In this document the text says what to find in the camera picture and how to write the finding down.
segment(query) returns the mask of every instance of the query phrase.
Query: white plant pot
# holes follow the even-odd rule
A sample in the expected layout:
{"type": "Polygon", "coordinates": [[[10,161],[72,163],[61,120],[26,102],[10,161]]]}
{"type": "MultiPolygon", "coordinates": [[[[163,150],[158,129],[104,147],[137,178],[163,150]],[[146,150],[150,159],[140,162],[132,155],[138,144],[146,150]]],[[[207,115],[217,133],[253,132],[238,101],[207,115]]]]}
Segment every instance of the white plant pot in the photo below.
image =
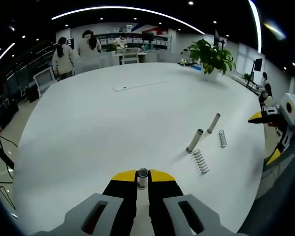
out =
{"type": "Polygon", "coordinates": [[[218,76],[218,70],[217,69],[214,69],[212,71],[211,74],[205,74],[204,73],[204,68],[202,67],[202,70],[201,70],[201,78],[205,81],[217,81],[217,76],[218,76]]]}

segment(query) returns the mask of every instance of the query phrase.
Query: black ceiling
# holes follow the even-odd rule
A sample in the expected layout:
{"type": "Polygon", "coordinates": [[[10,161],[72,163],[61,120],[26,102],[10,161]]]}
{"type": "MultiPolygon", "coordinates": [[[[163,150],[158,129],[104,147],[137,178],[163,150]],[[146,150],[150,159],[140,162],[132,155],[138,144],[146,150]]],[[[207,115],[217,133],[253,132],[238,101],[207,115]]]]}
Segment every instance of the black ceiling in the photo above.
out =
{"type": "MultiPolygon", "coordinates": [[[[274,19],[284,31],[292,37],[294,25],[290,18],[295,11],[294,0],[282,5],[278,1],[255,0],[259,8],[262,23],[267,19],[274,19]]],[[[217,30],[219,35],[229,34],[229,40],[242,42],[255,49],[258,47],[257,32],[252,11],[248,0],[194,0],[189,6],[188,0],[178,1],[138,1],[138,0],[19,0],[0,1],[0,55],[13,42],[16,45],[0,61],[0,70],[17,60],[21,54],[27,52],[37,44],[43,45],[55,39],[55,32],[69,27],[102,22],[137,22],[158,25],[162,22],[164,28],[181,29],[182,33],[196,33],[195,30],[166,17],[134,10],[95,10],[71,14],[51,20],[59,14],[91,6],[123,5],[145,8],[170,15],[182,20],[201,31],[213,34],[217,30]]],[[[278,67],[288,68],[294,73],[293,55],[286,40],[278,41],[272,33],[262,26],[262,53],[278,67]]]]}

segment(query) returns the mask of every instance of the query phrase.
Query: floor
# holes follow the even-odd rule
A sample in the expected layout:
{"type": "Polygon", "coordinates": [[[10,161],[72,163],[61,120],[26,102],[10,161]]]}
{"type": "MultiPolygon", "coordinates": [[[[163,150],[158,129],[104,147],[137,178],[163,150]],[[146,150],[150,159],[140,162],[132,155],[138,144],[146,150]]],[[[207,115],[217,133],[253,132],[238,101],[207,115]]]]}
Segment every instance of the floor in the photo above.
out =
{"type": "MultiPolygon", "coordinates": [[[[10,122],[10,124],[1,132],[1,136],[12,140],[15,144],[18,144],[22,135],[22,132],[25,128],[25,125],[27,123],[27,120],[29,119],[32,111],[34,110],[38,100],[30,103],[21,103],[19,104],[19,111],[15,114],[13,120],[10,122]]],[[[264,157],[269,156],[274,148],[277,145],[278,142],[278,135],[276,133],[276,130],[272,127],[268,127],[267,125],[264,126],[264,133],[265,133],[265,153],[264,157]]],[[[16,151],[17,148],[10,142],[5,141],[1,139],[2,145],[4,148],[5,153],[15,162],[17,163],[17,155],[16,151]]],[[[280,174],[280,172],[283,171],[283,169],[288,165],[290,160],[287,160],[283,163],[283,167],[278,170],[275,170],[271,172],[271,174],[264,173],[262,177],[262,182],[260,184],[260,188],[258,191],[257,198],[262,196],[267,190],[273,185],[274,181],[276,180],[276,176],[280,174]]],[[[0,159],[0,181],[5,182],[11,182],[12,179],[10,178],[6,165],[4,162],[0,159]]],[[[13,188],[12,184],[0,184],[0,186],[4,186],[6,188],[7,194],[13,201],[13,188]]],[[[0,192],[0,199],[5,206],[6,210],[11,213],[11,215],[14,214],[17,215],[16,211],[10,206],[10,204],[7,202],[3,194],[0,192]]]]}
{"type": "MultiPolygon", "coordinates": [[[[38,103],[38,100],[36,100],[33,103],[26,102],[19,104],[19,111],[15,114],[12,121],[8,124],[8,126],[0,133],[0,136],[3,136],[11,141],[13,141],[16,145],[19,144],[21,135],[23,133],[23,130],[26,126],[26,123],[34,110],[36,104],[38,103]]],[[[9,158],[17,163],[17,147],[14,146],[14,144],[4,140],[1,138],[1,142],[3,145],[3,149],[5,153],[9,156],[9,158]]],[[[9,173],[11,176],[13,176],[13,171],[9,169],[9,173]]],[[[12,182],[12,179],[10,178],[7,167],[5,163],[0,158],[0,182],[12,182]]],[[[6,189],[7,194],[9,195],[10,199],[13,201],[13,188],[12,184],[0,184],[0,186],[4,186],[6,189]]],[[[8,203],[8,201],[5,199],[3,194],[0,192],[0,199],[2,204],[5,206],[6,210],[12,214],[16,214],[15,210],[11,207],[11,205],[8,203]]]]}

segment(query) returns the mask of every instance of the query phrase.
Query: long dark hair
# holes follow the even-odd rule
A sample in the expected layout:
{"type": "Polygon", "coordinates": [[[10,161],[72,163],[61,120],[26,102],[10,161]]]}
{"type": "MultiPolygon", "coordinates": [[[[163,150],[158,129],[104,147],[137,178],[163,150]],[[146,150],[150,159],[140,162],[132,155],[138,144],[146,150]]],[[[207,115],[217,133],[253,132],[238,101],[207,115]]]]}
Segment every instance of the long dark hair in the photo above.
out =
{"type": "Polygon", "coordinates": [[[61,37],[58,41],[58,46],[57,46],[57,52],[58,52],[58,57],[63,57],[64,53],[63,53],[63,48],[62,45],[66,44],[66,38],[61,37]]]}
{"type": "Polygon", "coordinates": [[[262,73],[263,77],[267,80],[267,73],[262,73]]]}
{"type": "Polygon", "coordinates": [[[87,40],[89,47],[93,50],[95,49],[95,47],[97,46],[97,38],[94,36],[94,32],[92,32],[91,30],[86,30],[85,32],[83,32],[83,38],[85,38],[86,35],[90,34],[90,39],[87,40]]]}

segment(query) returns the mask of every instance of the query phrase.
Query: metal cylinder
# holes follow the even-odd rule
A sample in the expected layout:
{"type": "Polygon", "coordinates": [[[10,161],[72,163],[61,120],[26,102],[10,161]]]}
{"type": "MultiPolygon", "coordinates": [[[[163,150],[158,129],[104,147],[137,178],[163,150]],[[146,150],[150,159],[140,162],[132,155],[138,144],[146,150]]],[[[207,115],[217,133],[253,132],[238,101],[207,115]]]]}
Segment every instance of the metal cylinder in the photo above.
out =
{"type": "Polygon", "coordinates": [[[141,168],[137,171],[138,173],[138,178],[137,178],[137,187],[140,189],[145,189],[147,188],[147,183],[148,183],[148,170],[145,168],[141,168]]]}
{"type": "Polygon", "coordinates": [[[203,130],[198,129],[194,138],[192,139],[190,145],[186,148],[187,153],[192,153],[193,149],[195,148],[195,146],[197,145],[199,139],[201,138],[203,134],[203,130]]]}
{"type": "Polygon", "coordinates": [[[213,122],[212,122],[212,124],[211,124],[211,126],[207,129],[207,132],[209,134],[212,133],[212,131],[213,131],[214,127],[216,126],[216,124],[217,124],[218,120],[220,119],[220,117],[221,117],[221,114],[217,113],[214,120],[213,120],[213,122]]]}

